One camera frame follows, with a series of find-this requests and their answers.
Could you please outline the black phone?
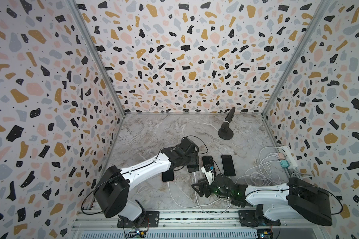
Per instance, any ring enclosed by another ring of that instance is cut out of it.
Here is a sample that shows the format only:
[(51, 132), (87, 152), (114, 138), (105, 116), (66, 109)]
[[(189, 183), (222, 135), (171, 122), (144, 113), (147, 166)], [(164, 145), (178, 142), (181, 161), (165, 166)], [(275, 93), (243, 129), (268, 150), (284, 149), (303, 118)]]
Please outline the black phone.
[(222, 161), (224, 175), (228, 176), (228, 177), (236, 176), (232, 156), (231, 155), (222, 155), (221, 161)]

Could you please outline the phone pink case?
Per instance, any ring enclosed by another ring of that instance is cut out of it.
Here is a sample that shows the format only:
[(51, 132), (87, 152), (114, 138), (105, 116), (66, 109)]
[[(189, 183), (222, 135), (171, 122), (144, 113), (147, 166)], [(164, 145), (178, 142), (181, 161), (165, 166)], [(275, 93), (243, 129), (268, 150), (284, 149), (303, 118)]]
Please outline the phone pink case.
[(163, 182), (172, 182), (174, 181), (174, 170), (170, 169), (162, 173), (162, 181)]
[(213, 157), (210, 156), (210, 155), (203, 156), (203, 157), (202, 157), (202, 165), (203, 165), (203, 166), (206, 166), (206, 165), (214, 166)]

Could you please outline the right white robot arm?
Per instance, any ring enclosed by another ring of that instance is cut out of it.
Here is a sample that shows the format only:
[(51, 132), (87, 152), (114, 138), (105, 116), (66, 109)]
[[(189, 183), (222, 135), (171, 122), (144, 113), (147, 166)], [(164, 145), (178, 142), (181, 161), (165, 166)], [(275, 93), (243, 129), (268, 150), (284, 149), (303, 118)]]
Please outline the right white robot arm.
[(306, 219), (319, 226), (332, 226), (331, 193), (299, 178), (275, 186), (252, 186), (234, 183), (218, 174), (193, 184), (200, 196), (211, 195), (227, 199), (233, 206), (254, 206), (256, 214), (268, 221)]

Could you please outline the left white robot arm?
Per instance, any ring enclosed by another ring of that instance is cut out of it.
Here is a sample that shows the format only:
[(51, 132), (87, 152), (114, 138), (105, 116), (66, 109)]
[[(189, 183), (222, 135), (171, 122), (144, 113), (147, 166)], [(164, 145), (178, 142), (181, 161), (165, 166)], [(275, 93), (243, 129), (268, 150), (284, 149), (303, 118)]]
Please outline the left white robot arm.
[(93, 190), (93, 195), (106, 218), (122, 216), (130, 221), (142, 217), (143, 207), (128, 200), (129, 192), (140, 183), (177, 167), (199, 161), (199, 147), (188, 137), (174, 147), (160, 149), (152, 158), (134, 166), (109, 167)]

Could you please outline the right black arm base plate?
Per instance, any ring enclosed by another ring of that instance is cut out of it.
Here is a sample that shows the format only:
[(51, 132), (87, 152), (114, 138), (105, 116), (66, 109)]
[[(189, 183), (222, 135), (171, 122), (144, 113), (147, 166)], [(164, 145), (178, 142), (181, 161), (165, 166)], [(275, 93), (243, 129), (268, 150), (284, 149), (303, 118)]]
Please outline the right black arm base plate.
[(238, 211), (238, 217), (242, 227), (256, 228), (281, 225), (279, 220), (271, 221), (256, 210), (240, 210)]

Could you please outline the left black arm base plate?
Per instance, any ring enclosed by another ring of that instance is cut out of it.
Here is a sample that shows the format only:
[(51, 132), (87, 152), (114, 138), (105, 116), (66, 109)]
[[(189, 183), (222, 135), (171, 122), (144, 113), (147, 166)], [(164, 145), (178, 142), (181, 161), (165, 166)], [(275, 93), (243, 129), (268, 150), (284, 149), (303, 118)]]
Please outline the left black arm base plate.
[(131, 221), (126, 217), (121, 216), (118, 220), (118, 228), (157, 228), (159, 226), (160, 212), (146, 211), (136, 220)]

